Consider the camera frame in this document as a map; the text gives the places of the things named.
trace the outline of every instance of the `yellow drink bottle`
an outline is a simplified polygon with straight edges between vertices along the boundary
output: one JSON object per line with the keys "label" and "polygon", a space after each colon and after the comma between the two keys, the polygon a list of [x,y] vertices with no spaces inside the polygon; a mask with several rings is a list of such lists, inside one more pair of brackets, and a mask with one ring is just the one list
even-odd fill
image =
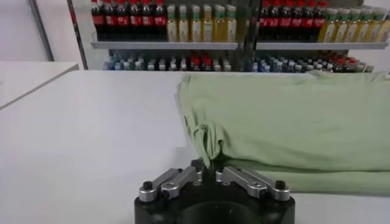
{"label": "yellow drink bottle", "polygon": [[347,22],[347,31],[342,38],[342,42],[352,42],[353,37],[355,36],[356,30],[358,28],[358,20],[360,17],[361,10],[360,9],[351,9],[350,10],[349,20]]}
{"label": "yellow drink bottle", "polygon": [[362,9],[361,20],[360,23],[358,23],[358,28],[356,29],[355,36],[353,37],[353,42],[363,42],[370,26],[369,21],[371,19],[371,14],[371,9]]}
{"label": "yellow drink bottle", "polygon": [[377,42],[386,42],[390,32],[390,15],[386,16],[386,19],[379,30]]}
{"label": "yellow drink bottle", "polygon": [[342,38],[344,37],[344,34],[347,30],[348,14],[349,14],[349,9],[341,10],[341,17],[339,19],[339,22],[336,23],[335,31],[333,32],[333,36],[330,42],[340,43],[342,41]]}
{"label": "yellow drink bottle", "polygon": [[327,21],[319,32],[318,43],[329,43],[335,31],[337,17],[336,9],[327,9]]}
{"label": "yellow drink bottle", "polygon": [[213,36],[213,20],[211,18],[212,9],[209,5],[203,7],[204,17],[202,21],[202,41],[211,42]]}
{"label": "yellow drink bottle", "polygon": [[385,16],[386,10],[376,8],[374,10],[374,17],[372,18],[371,24],[364,37],[364,42],[375,42],[378,38],[380,27],[383,24],[383,17]]}

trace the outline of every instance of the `bottle label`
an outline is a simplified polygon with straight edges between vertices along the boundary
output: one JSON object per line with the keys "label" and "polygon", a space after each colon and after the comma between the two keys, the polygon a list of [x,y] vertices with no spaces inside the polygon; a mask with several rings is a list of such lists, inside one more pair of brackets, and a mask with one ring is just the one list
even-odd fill
{"label": "bottle label", "polygon": [[352,24],[351,26],[349,26],[344,42],[352,42],[352,38],[353,36],[355,36],[356,28],[358,28],[358,25],[356,24]]}
{"label": "bottle label", "polygon": [[290,26],[291,18],[282,18],[280,19],[279,26],[288,27]]}
{"label": "bottle label", "polygon": [[237,29],[237,22],[236,21],[228,23],[227,42],[229,42],[229,43],[236,42],[236,29]]}
{"label": "bottle label", "polygon": [[213,31],[213,23],[210,21],[205,21],[203,24],[203,37],[204,42],[211,42],[211,33]]}
{"label": "bottle label", "polygon": [[104,24],[104,16],[92,16],[93,24],[95,25],[103,25]]}
{"label": "bottle label", "polygon": [[313,19],[303,19],[302,20],[302,26],[305,28],[311,27],[312,24],[313,24]]}
{"label": "bottle label", "polygon": [[322,27],[322,25],[324,25],[324,23],[325,23],[325,19],[315,19],[313,21],[313,27],[320,28]]}
{"label": "bottle label", "polygon": [[277,27],[279,25],[279,18],[269,18],[268,25],[270,27]]}
{"label": "bottle label", "polygon": [[130,22],[132,26],[142,26],[142,17],[141,16],[130,16]]}
{"label": "bottle label", "polygon": [[377,39],[379,30],[380,30],[380,25],[379,24],[375,25],[375,27],[372,29],[370,34],[370,40],[369,40],[370,42],[374,42]]}
{"label": "bottle label", "polygon": [[170,42],[176,42],[177,41],[176,23],[168,23],[167,29],[168,29],[168,40]]}
{"label": "bottle label", "polygon": [[339,26],[339,29],[337,30],[337,36],[335,39],[335,43],[340,43],[342,41],[342,37],[344,36],[346,29],[347,29],[346,24],[342,24]]}
{"label": "bottle label", "polygon": [[260,27],[268,26],[268,18],[260,18],[259,26]]}
{"label": "bottle label", "polygon": [[301,18],[294,18],[291,20],[291,27],[300,27],[301,24],[302,24]]}
{"label": "bottle label", "polygon": [[128,26],[130,24],[128,16],[118,16],[118,24],[120,26]]}
{"label": "bottle label", "polygon": [[187,42],[188,41],[188,26],[187,23],[179,24],[179,32],[180,32],[180,41]]}
{"label": "bottle label", "polygon": [[107,25],[109,25],[109,26],[118,25],[118,17],[116,17],[116,16],[106,16],[105,20],[107,22]]}
{"label": "bottle label", "polygon": [[154,23],[156,26],[166,26],[166,17],[165,16],[156,16],[154,18]]}
{"label": "bottle label", "polygon": [[153,16],[142,16],[142,24],[144,26],[153,26],[154,24]]}
{"label": "bottle label", "polygon": [[330,39],[333,35],[333,31],[335,31],[335,25],[334,24],[329,24],[328,27],[327,27],[327,31],[325,33],[325,37],[324,37],[324,43],[329,43],[330,42]]}
{"label": "bottle label", "polygon": [[200,22],[192,23],[192,31],[193,42],[200,42]]}
{"label": "bottle label", "polygon": [[368,30],[368,27],[369,25],[368,24],[364,24],[361,29],[360,29],[360,32],[359,32],[359,36],[358,38],[356,39],[356,42],[362,42],[363,41],[363,38],[364,36],[366,35],[366,32]]}

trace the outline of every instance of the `white wall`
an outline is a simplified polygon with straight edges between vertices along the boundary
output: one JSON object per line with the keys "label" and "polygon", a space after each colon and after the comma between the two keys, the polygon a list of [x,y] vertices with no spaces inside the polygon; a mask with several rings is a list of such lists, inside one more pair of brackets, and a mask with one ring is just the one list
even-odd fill
{"label": "white wall", "polygon": [[0,2],[0,61],[46,61],[26,0]]}
{"label": "white wall", "polygon": [[[364,4],[390,9],[390,0],[365,0]],[[390,71],[390,46],[385,50],[349,51],[349,55],[374,65],[374,71]]]}

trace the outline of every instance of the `black screw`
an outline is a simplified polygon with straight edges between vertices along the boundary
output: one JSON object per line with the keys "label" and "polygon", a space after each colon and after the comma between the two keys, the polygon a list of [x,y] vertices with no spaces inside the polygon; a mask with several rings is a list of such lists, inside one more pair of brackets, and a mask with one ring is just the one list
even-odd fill
{"label": "black screw", "polygon": [[284,190],[286,189],[286,182],[284,182],[283,180],[277,180],[275,182],[275,187],[278,190]]}
{"label": "black screw", "polygon": [[151,190],[153,188],[153,183],[151,181],[145,181],[142,184],[142,187],[144,187],[144,190],[146,191]]}

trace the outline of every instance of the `red bottle cap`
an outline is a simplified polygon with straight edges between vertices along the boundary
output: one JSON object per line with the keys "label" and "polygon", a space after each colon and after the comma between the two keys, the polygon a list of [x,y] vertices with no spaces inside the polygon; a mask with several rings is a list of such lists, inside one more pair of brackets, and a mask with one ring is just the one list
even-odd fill
{"label": "red bottle cap", "polygon": [[309,3],[307,5],[313,7],[313,6],[316,5],[316,1],[315,0],[309,0]]}
{"label": "red bottle cap", "polygon": [[318,2],[318,5],[322,6],[322,7],[326,7],[326,6],[328,6],[328,3],[326,1],[320,1],[320,2]]}

